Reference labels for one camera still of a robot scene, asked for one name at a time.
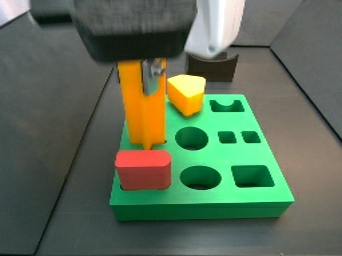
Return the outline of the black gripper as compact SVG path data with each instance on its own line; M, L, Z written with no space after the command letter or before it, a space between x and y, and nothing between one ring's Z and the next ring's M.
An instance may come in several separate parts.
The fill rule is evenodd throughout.
M155 94L165 70L160 58L183 52L196 0L70 0L69 14L94 61L145 59L143 93Z

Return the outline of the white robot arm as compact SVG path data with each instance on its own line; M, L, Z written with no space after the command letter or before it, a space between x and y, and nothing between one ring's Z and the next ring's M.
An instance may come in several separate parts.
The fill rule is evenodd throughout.
M137 60L152 95L161 60L185 52L215 58L232 44L245 0L69 0L69 14L94 61Z

